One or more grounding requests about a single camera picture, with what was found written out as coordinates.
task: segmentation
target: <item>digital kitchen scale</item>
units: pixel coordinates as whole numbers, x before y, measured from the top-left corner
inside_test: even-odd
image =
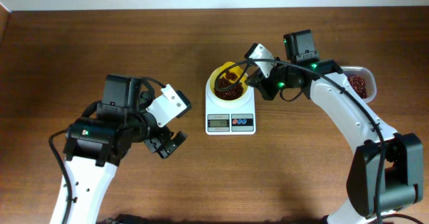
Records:
[[[256,131],[255,96],[253,87],[244,83],[246,76],[240,80],[244,93],[238,99],[222,100],[213,92],[217,75],[232,64],[234,63],[227,62],[216,69],[206,84],[206,133],[209,135],[243,135],[254,134]],[[230,71],[237,75],[243,72],[239,67]]]

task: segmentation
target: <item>brown wood surface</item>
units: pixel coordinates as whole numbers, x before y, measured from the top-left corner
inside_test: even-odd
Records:
[[[378,94],[370,108],[424,142],[427,180],[428,7],[13,12],[0,47],[0,223],[50,220],[61,173],[48,136],[102,97],[109,73],[170,83],[193,108],[169,124],[189,135],[171,158],[133,145],[100,220],[127,213],[262,222],[335,211],[347,198],[353,155],[312,101],[269,102],[256,93],[255,135],[204,132],[211,72],[242,60],[254,42],[286,59],[282,36],[307,28],[322,58],[372,71]],[[56,145],[62,150],[64,139]],[[427,182],[424,190],[403,213],[429,222]]]
[[[9,20],[9,12],[2,5],[0,5],[0,43],[5,33],[7,22]]]

